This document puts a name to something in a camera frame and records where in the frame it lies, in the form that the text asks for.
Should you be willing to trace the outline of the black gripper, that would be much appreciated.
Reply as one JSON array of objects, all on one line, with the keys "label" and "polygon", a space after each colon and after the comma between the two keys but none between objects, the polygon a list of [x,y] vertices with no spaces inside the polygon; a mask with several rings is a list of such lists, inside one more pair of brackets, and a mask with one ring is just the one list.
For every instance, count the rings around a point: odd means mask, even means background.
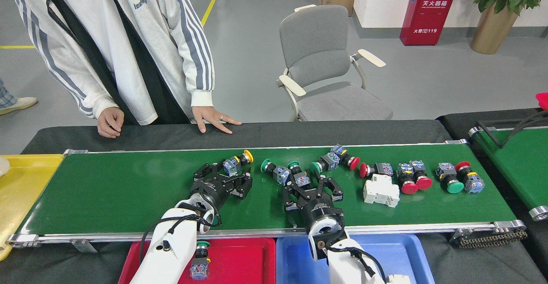
[{"label": "black gripper", "polygon": [[246,198],[253,186],[251,168],[248,167],[243,173],[229,177],[221,174],[224,171],[225,160],[223,158],[213,164],[205,163],[194,172],[188,204],[217,212],[230,194],[237,196],[240,200]]},{"label": "black gripper", "polygon": [[310,185],[290,184],[283,187],[285,212],[301,210],[307,230],[320,219],[331,217],[340,224],[344,222],[343,210],[335,208],[333,202],[342,201],[344,192],[332,177],[319,177],[319,197],[312,194]]}]

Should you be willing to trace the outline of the person's left hand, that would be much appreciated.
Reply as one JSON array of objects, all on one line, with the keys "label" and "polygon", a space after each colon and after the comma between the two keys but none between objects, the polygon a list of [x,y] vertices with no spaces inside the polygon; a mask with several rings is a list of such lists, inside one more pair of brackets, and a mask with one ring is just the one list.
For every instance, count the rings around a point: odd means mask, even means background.
[{"label": "person's left hand", "polygon": [[192,106],[192,113],[196,120],[198,130],[205,134],[207,132],[206,123],[208,122],[218,130],[231,135],[233,132],[225,126],[225,124],[231,124],[240,126],[242,122],[239,122],[227,114],[222,114],[217,111],[213,106]]}]

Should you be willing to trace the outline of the person's right hand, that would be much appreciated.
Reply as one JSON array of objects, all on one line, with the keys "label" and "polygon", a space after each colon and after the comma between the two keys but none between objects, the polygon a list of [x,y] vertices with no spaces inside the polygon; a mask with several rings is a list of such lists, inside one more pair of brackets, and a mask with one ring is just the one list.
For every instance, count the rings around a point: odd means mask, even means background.
[{"label": "person's right hand", "polygon": [[108,139],[120,137],[124,120],[125,114],[120,108],[107,107],[98,117],[98,134]]}]

